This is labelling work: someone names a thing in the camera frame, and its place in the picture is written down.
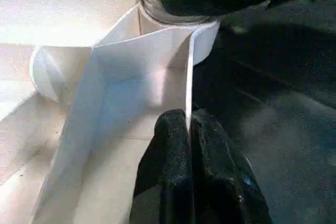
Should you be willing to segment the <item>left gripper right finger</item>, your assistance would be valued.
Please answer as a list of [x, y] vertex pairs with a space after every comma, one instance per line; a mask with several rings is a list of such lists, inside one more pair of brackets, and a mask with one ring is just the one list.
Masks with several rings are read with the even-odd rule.
[[203, 109], [192, 113], [191, 155], [197, 223], [272, 223], [248, 159]]

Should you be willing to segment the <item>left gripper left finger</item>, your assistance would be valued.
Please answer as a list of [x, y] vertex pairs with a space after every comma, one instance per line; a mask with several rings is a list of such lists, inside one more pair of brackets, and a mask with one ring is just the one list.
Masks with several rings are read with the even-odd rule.
[[137, 169], [133, 223], [194, 223], [189, 135], [181, 109], [161, 114]]

